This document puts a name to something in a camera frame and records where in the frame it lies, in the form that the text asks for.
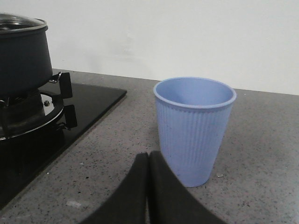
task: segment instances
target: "granite countertop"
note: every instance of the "granite countertop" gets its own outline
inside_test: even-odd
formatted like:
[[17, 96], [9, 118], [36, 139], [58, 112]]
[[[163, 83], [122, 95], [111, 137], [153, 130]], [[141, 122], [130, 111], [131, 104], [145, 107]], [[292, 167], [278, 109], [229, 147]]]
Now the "granite countertop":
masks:
[[[71, 78], [127, 89], [127, 97], [13, 199], [0, 223], [78, 223], [113, 193], [137, 153], [159, 150], [157, 81], [84, 72]], [[299, 96], [236, 92], [210, 180], [188, 190], [229, 224], [297, 224]]]

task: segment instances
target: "ribbed cup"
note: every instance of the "ribbed cup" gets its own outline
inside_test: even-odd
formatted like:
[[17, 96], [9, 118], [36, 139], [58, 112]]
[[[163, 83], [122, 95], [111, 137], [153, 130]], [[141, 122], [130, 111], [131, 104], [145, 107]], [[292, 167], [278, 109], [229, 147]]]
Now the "ribbed cup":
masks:
[[154, 87], [160, 148], [186, 187], [204, 184], [211, 174], [236, 92], [226, 84], [177, 77]]

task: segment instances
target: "pot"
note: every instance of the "pot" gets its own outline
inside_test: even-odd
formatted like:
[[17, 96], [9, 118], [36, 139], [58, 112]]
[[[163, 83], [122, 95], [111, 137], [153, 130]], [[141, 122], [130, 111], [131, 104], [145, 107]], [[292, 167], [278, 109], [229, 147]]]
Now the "pot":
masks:
[[0, 99], [44, 85], [52, 77], [44, 20], [0, 13]]

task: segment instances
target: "gas stove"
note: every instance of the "gas stove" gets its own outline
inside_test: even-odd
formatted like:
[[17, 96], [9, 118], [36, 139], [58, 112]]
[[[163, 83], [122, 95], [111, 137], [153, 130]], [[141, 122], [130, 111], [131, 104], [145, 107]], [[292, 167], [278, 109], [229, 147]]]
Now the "gas stove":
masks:
[[125, 94], [58, 73], [38, 89], [0, 99], [0, 209]]

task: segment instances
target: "pot lid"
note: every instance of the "pot lid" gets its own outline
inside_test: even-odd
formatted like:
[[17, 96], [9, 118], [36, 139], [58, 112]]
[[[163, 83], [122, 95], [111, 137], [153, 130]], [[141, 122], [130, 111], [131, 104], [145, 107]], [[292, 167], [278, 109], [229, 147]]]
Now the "pot lid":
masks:
[[0, 35], [41, 29], [46, 26], [44, 20], [0, 12]]

